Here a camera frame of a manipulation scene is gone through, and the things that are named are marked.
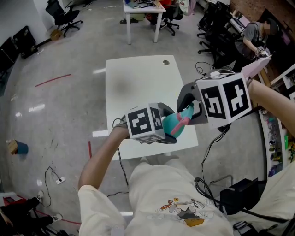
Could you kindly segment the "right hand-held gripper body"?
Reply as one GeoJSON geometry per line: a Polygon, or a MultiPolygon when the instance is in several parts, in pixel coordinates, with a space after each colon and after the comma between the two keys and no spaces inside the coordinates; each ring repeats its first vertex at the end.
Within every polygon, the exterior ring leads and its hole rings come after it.
{"type": "Polygon", "coordinates": [[[196,80],[210,128],[228,125],[252,110],[242,73],[212,72],[196,80]]]}

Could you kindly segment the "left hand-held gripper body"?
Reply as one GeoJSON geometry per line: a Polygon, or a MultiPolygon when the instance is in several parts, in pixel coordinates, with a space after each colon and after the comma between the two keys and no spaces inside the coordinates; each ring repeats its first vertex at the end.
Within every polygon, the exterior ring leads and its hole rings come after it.
{"type": "Polygon", "coordinates": [[[165,132],[156,103],[137,106],[125,114],[130,138],[140,143],[165,139],[165,132]]]}

